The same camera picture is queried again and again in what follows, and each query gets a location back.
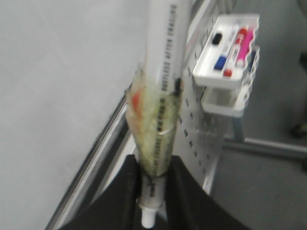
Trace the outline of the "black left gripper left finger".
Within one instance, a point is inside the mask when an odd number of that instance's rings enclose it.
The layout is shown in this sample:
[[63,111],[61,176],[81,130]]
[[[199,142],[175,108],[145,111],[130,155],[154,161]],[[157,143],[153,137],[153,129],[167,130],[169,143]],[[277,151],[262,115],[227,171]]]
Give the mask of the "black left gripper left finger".
[[134,155],[127,155],[119,172],[106,190],[81,214],[61,230],[131,230],[141,172]]

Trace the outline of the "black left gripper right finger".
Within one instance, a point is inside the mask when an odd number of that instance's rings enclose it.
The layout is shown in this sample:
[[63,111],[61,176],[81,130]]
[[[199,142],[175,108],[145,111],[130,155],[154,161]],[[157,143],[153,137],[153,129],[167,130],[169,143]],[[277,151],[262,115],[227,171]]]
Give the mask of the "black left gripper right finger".
[[221,208],[196,182],[179,156],[172,156],[165,191],[172,230],[248,230]]

